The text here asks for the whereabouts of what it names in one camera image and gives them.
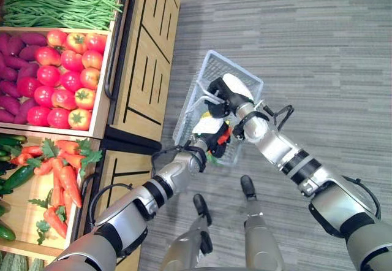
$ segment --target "gray carpet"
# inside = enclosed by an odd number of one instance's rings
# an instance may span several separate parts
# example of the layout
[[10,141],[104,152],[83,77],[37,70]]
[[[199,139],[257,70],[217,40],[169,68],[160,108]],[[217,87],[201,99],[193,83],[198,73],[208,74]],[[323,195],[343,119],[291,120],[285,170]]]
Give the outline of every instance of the gray carpet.
[[[391,25],[391,0],[181,0],[163,145],[173,143],[190,80],[214,49],[293,104],[285,135],[328,167],[363,179],[392,223]],[[287,270],[354,270],[344,240],[324,232],[296,186],[249,144],[235,167],[208,167],[161,209],[139,270],[157,270],[190,226],[195,193],[214,219],[214,252],[199,266],[243,266],[242,174],[254,180]]]

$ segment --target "wire basket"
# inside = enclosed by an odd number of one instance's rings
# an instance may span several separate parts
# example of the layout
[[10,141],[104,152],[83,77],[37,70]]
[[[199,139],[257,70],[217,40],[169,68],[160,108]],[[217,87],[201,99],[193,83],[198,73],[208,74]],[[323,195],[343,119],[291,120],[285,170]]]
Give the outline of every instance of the wire basket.
[[[198,123],[200,117],[208,111],[205,100],[215,104],[222,102],[221,99],[207,92],[209,84],[224,74],[230,73],[238,77],[249,89],[254,97],[254,102],[258,102],[261,97],[263,80],[252,75],[241,66],[233,63],[226,57],[220,55],[214,50],[209,50],[204,58],[202,68],[196,75],[189,87],[185,103],[179,114],[178,122],[173,133],[175,145],[184,145],[192,134],[194,126]],[[238,120],[232,114],[227,117],[229,125],[234,127]],[[227,145],[224,156],[216,159],[218,164],[224,166],[233,166],[237,162],[242,142],[235,137],[231,137],[231,143]]]

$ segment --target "wooden crate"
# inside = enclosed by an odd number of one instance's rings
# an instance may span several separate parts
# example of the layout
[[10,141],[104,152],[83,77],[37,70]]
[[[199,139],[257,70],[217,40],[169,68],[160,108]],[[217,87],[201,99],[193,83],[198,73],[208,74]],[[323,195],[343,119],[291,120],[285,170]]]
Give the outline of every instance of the wooden crate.
[[[110,52],[114,51],[111,45],[111,40],[113,38],[113,27],[114,23],[111,24],[109,31],[103,30],[87,30],[87,29],[60,29],[61,31],[67,33],[96,33],[107,36],[107,43],[105,47],[104,60],[102,62],[102,68],[100,72],[100,79],[97,87],[97,96],[94,103],[94,109],[92,110],[91,124],[88,131],[80,131],[80,130],[71,130],[71,129],[58,129],[51,127],[39,127],[32,126],[28,124],[13,124],[13,123],[0,123],[1,127],[10,128],[10,129],[21,129],[27,131],[36,131],[36,132],[47,132],[52,134],[66,134],[73,136],[84,136],[84,137],[94,137],[101,139],[104,136],[105,128],[106,128],[106,119],[108,114],[108,109],[110,105],[109,98],[105,95],[104,84],[105,84],[105,76],[107,74],[108,69],[108,57]],[[13,27],[0,27],[0,32],[6,32],[11,35],[21,34],[23,32],[37,32],[43,35],[46,35],[49,32],[50,28],[13,28]]]
[[160,141],[179,3],[180,0],[135,0],[110,127]]
[[[151,177],[151,163],[149,155],[138,153],[124,153],[120,151],[106,151],[104,169],[100,188],[114,183],[132,183],[134,187],[144,184]],[[97,203],[97,215],[113,204],[128,189],[114,187],[102,195]],[[137,271],[140,257],[140,247],[124,259],[118,259],[117,271]]]
[[[56,134],[46,134],[41,132],[17,131],[12,129],[0,128],[0,133],[25,135],[28,141],[24,145],[39,145],[44,138],[51,140],[76,140],[82,139],[75,136],[64,136]],[[99,140],[90,139],[92,148],[98,150]],[[6,177],[9,177],[15,170],[7,171]],[[94,166],[88,166],[86,176],[94,171]],[[12,194],[4,195],[2,204],[9,208],[10,211],[1,216],[1,221],[10,227],[17,239],[13,242],[1,240],[0,251],[7,251],[15,254],[22,254],[33,258],[43,259],[51,262],[57,257],[63,249],[69,246],[73,228],[76,224],[83,224],[85,219],[76,221],[75,216],[77,208],[73,204],[69,219],[69,227],[66,239],[60,237],[55,230],[48,231],[47,239],[42,245],[37,244],[38,234],[36,232],[36,222],[43,219],[44,208],[28,203],[28,199],[45,199],[49,190],[53,187],[53,174],[45,176],[33,176],[22,186],[15,188]],[[86,210],[86,204],[89,202],[89,194],[83,201],[83,209]]]

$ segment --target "black joint ring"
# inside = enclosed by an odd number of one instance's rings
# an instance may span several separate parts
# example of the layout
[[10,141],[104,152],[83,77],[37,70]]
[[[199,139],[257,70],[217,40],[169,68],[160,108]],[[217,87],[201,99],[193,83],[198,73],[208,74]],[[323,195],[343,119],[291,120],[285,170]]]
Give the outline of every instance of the black joint ring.
[[253,112],[248,113],[233,129],[233,134],[236,138],[243,140],[245,139],[245,134],[244,134],[244,125],[254,116],[257,118],[262,118],[266,121],[269,121],[270,119],[262,112],[259,112],[258,110],[254,110]]
[[204,169],[206,168],[206,162],[207,162],[206,153],[200,147],[185,147],[184,149],[187,151],[194,151],[196,153],[199,153],[202,160],[199,160],[199,158],[196,155],[194,155],[194,154],[192,154],[192,155],[196,159],[196,162],[199,166],[199,172],[200,173],[203,172]]

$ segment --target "green vegetable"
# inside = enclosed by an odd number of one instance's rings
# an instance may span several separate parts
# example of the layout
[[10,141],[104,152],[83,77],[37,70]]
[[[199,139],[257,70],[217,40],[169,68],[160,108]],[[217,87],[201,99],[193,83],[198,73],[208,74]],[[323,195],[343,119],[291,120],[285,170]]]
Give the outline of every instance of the green vegetable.
[[34,259],[29,268],[29,271],[43,271],[43,260]]
[[0,271],[10,271],[12,268],[12,263],[13,263],[13,254],[6,253],[4,259],[2,260]]
[[118,0],[4,0],[4,25],[108,29]]
[[6,212],[6,208],[0,205],[0,217]]
[[2,185],[1,191],[8,191],[16,187],[21,186],[23,183],[27,182],[34,175],[33,166],[23,166],[20,167],[15,173],[13,173],[10,178]]
[[2,145],[19,145],[20,141],[10,137],[0,137],[0,144]]
[[15,233],[6,225],[0,224],[0,237],[11,242],[15,240]]
[[11,271],[28,271],[27,258],[20,254],[13,257]]

